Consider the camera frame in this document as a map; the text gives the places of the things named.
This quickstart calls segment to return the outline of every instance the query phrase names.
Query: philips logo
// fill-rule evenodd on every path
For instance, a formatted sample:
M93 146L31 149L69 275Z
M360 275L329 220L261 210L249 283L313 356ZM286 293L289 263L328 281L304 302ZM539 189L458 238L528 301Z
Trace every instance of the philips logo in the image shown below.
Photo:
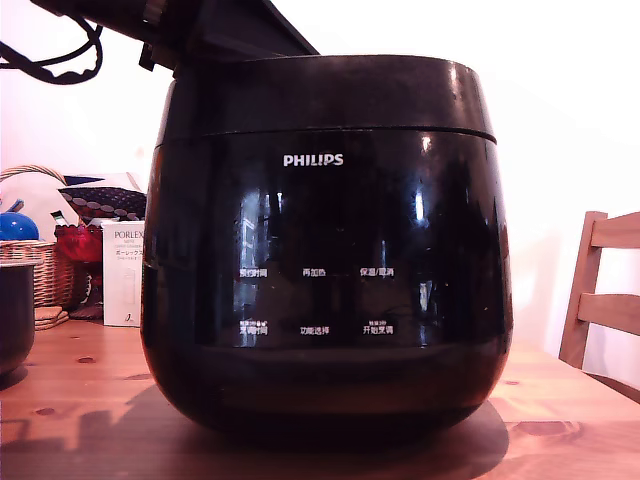
M326 167L327 165L335 165L339 167L344 164L342 153L333 155L325 153L324 155L285 155L285 167Z

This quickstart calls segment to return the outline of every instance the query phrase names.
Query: wooden table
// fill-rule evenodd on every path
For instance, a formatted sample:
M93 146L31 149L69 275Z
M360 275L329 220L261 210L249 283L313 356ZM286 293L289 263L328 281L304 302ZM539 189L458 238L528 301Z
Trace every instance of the wooden table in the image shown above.
M137 329L70 321L38 332L0 402L3 480L640 479L640 405L523 345L469 419L435 440L375 453L225 441L164 399Z

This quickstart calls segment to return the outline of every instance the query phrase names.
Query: product box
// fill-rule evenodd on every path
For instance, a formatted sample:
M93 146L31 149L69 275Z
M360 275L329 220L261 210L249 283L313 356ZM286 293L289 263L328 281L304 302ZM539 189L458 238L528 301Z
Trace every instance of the product box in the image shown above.
M144 222L104 222L104 324L139 327Z

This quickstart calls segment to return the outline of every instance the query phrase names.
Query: black rice cooker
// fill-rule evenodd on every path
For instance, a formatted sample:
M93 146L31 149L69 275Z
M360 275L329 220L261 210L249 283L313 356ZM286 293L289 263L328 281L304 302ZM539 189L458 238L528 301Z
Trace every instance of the black rice cooker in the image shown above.
M0 379L15 370L33 347L33 269L38 263L0 262Z
M182 65L149 187L142 337L214 428L470 415L513 326L476 74L411 56Z

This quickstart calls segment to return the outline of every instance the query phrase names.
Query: chair backrest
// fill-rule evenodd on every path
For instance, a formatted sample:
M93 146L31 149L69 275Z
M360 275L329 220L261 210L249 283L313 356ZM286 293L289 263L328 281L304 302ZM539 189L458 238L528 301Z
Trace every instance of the chair backrest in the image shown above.
M640 296L595 294L603 248L640 248L640 212L585 216L559 355L576 368L582 368L590 323L640 335Z

